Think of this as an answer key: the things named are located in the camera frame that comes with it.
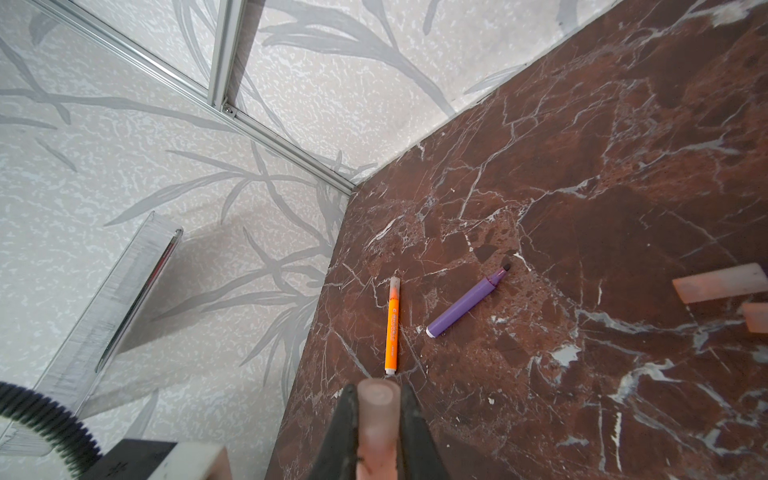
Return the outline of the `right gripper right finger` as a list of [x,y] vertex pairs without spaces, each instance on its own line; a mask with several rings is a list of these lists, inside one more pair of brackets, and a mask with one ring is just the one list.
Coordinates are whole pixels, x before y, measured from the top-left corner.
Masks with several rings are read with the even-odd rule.
[[450,479],[413,388],[401,388],[397,453],[399,479]]

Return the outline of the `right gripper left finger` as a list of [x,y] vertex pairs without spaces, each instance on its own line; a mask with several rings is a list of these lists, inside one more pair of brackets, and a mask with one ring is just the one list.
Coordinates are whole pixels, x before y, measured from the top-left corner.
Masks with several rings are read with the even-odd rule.
[[357,387],[346,385],[307,478],[354,480],[359,448],[359,400]]

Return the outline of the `orange marker pen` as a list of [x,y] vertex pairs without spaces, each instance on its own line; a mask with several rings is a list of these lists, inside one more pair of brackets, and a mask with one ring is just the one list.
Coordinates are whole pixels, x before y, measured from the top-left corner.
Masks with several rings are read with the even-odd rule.
[[384,362],[386,376],[394,375],[398,367],[400,285],[398,277],[390,279]]

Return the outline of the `purple marker pen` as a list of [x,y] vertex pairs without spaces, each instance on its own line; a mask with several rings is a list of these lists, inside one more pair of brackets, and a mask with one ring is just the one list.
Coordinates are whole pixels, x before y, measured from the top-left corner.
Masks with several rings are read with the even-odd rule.
[[474,287],[468,290],[459,300],[454,302],[445,312],[426,327],[427,335],[430,338],[435,339],[443,334],[461,317],[494,292],[510,269],[511,264],[507,263],[494,274],[480,280]]

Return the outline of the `translucent pink pen cap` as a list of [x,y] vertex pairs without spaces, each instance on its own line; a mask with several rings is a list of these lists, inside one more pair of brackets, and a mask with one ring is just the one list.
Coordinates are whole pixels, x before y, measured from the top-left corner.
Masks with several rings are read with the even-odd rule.
[[684,304],[767,291],[767,275],[758,263],[677,278],[672,284]]

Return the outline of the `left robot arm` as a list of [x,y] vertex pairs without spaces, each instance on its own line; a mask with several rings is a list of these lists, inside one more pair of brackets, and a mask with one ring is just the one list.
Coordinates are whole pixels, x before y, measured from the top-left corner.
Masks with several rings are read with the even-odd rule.
[[230,479],[222,445],[126,438],[103,453],[66,407],[34,390],[1,383],[1,417],[44,440],[74,479]]

